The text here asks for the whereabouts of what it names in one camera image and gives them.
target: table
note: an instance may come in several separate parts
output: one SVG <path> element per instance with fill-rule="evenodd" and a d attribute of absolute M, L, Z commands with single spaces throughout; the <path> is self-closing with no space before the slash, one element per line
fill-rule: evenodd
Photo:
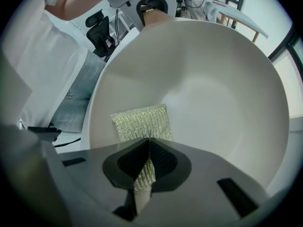
<path fill-rule="evenodd" d="M 252 40 L 253 43 L 256 42 L 259 34 L 262 34 L 265 38 L 268 39 L 268 35 L 265 33 L 265 31 L 262 30 L 250 17 L 248 17 L 241 11 L 237 10 L 236 8 L 234 8 L 228 4 L 208 0 L 208 2 L 206 2 L 205 6 L 204 6 L 204 9 L 205 9 L 205 13 L 208 15 L 207 17 L 210 19 L 210 21 L 216 19 L 216 15 L 218 13 L 220 13 L 222 15 L 220 24 L 223 25 L 225 18 L 228 18 L 227 25 L 229 23 L 229 20 L 232 19 L 232 20 L 250 28 L 251 30 L 255 31 L 256 33 Z"/>

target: chair backrest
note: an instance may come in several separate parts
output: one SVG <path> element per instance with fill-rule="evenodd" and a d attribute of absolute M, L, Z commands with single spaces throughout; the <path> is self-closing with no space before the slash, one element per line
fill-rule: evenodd
<path fill-rule="evenodd" d="M 102 10 L 88 17 L 85 21 L 87 27 L 92 27 L 86 34 L 86 37 L 94 44 L 94 53 L 99 57 L 110 56 L 116 43 L 109 34 L 109 18 L 104 17 Z"/>

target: black slot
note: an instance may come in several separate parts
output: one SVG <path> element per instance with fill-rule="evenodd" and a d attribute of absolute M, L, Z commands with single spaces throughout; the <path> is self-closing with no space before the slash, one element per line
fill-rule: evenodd
<path fill-rule="evenodd" d="M 149 155 L 149 141 L 121 156 L 117 164 L 124 173 L 136 180 Z"/>
<path fill-rule="evenodd" d="M 62 163 L 65 167 L 67 167 L 67 166 L 72 166 L 72 165 L 75 165 L 75 164 L 82 163 L 84 161 L 86 161 L 84 158 L 79 157 L 79 158 L 74 158 L 74 159 L 62 161 Z"/>
<path fill-rule="evenodd" d="M 231 178 L 221 179 L 217 183 L 241 217 L 249 215 L 258 208 L 257 204 Z"/>

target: white basin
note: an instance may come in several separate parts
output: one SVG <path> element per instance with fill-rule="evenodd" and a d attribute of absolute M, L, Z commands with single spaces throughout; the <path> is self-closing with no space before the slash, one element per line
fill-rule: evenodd
<path fill-rule="evenodd" d="M 285 91 L 268 58 L 235 30 L 173 21 L 138 35 L 103 71 L 91 148 L 119 142 L 111 114 L 166 103 L 174 141 L 211 151 L 267 187 L 285 153 Z"/>

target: cable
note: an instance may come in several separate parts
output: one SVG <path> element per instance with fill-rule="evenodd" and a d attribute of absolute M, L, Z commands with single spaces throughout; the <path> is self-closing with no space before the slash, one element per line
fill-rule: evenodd
<path fill-rule="evenodd" d="M 203 0 L 203 2 L 201 3 L 201 5 L 200 5 L 200 6 L 198 6 L 198 7 L 192 7 L 192 6 L 188 5 L 188 4 L 187 4 L 187 6 L 189 6 L 189 7 L 190 7 L 190 8 L 192 8 L 192 9 L 198 9 L 198 8 L 202 7 L 202 5 L 203 5 L 204 1 L 205 1 L 205 0 Z"/>
<path fill-rule="evenodd" d="M 77 142 L 77 141 L 79 141 L 79 140 L 81 140 L 81 138 L 76 139 L 76 140 L 74 140 L 74 141 L 72 141 L 72 142 L 69 142 L 69 143 L 65 143 L 65 144 L 61 144 L 61 145 L 56 145 L 55 148 L 57 148 L 57 147 L 62 147 L 62 146 L 67 146 L 67 145 L 72 144 L 72 143 L 75 143 L 75 142 Z"/>
<path fill-rule="evenodd" d="M 118 26 L 118 21 L 119 21 L 118 17 L 119 17 L 119 15 L 118 15 L 118 13 L 119 13 L 119 10 L 117 9 L 116 10 L 116 17 L 115 17 L 115 29 L 116 29 L 116 36 L 117 36 L 117 46 L 120 44 L 120 35 L 119 35 L 119 26 Z"/>

